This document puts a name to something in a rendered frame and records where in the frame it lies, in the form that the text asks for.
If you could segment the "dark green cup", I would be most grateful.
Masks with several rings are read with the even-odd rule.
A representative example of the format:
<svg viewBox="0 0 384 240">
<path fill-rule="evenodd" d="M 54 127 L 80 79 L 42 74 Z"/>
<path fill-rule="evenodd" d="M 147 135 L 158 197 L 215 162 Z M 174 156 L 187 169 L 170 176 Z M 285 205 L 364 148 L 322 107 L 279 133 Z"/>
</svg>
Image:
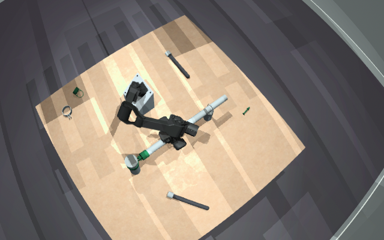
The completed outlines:
<svg viewBox="0 0 384 240">
<path fill-rule="evenodd" d="M 146 150 L 142 151 L 139 156 L 137 156 L 137 159 L 138 159 L 138 165 L 136 166 L 135 169 L 130 169 L 130 170 L 136 170 L 139 166 L 139 160 L 145 160 L 146 158 L 149 157 L 149 154 Z"/>
</svg>

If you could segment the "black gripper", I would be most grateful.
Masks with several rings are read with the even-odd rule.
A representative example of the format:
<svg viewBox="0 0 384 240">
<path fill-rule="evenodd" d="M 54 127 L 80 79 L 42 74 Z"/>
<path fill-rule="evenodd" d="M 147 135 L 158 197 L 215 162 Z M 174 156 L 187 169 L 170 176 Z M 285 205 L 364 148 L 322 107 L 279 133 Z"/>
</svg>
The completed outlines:
<svg viewBox="0 0 384 240">
<path fill-rule="evenodd" d="M 159 120 L 168 121 L 168 118 L 166 116 L 164 116 L 164 117 L 160 118 Z M 171 143 L 171 145 L 173 145 L 173 147 L 176 150 L 180 150 L 180 149 L 182 149 L 183 147 L 185 147 L 187 145 L 185 140 L 183 138 L 180 138 L 180 137 L 172 138 L 169 143 Z"/>
</svg>

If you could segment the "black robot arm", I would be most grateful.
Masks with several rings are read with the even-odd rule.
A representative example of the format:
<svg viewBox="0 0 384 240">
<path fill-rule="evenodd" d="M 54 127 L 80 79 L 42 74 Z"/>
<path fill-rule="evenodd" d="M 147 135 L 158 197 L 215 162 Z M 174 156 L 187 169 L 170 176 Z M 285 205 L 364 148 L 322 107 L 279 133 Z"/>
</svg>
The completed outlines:
<svg viewBox="0 0 384 240">
<path fill-rule="evenodd" d="M 127 125 L 134 125 L 137 128 L 148 128 L 157 130 L 161 141 L 165 144 L 169 143 L 172 138 L 182 137 L 184 133 L 191 136 L 196 136 L 199 129 L 198 125 L 183 120 L 180 116 L 170 114 L 168 121 L 162 121 L 159 119 L 149 118 L 139 112 L 136 106 L 132 102 L 136 102 L 138 96 L 143 97 L 148 91 L 144 82 L 132 81 L 128 92 L 126 94 L 126 100 L 121 103 L 117 117 L 120 121 Z M 130 122 L 130 113 L 133 110 L 137 116 L 135 122 Z"/>
</svg>

